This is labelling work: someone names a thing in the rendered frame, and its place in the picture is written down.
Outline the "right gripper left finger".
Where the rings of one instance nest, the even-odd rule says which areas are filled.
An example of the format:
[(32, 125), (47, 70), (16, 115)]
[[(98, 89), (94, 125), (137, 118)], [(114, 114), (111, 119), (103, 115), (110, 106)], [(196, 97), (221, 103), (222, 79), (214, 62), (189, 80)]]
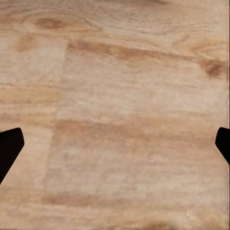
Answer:
[(23, 147), (24, 138), (21, 128), (0, 133), (0, 184)]

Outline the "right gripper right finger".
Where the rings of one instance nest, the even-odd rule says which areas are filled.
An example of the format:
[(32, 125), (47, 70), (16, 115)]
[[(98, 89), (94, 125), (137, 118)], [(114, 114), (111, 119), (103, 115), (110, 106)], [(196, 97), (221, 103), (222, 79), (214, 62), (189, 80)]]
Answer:
[(230, 165), (230, 129), (219, 128), (215, 144)]

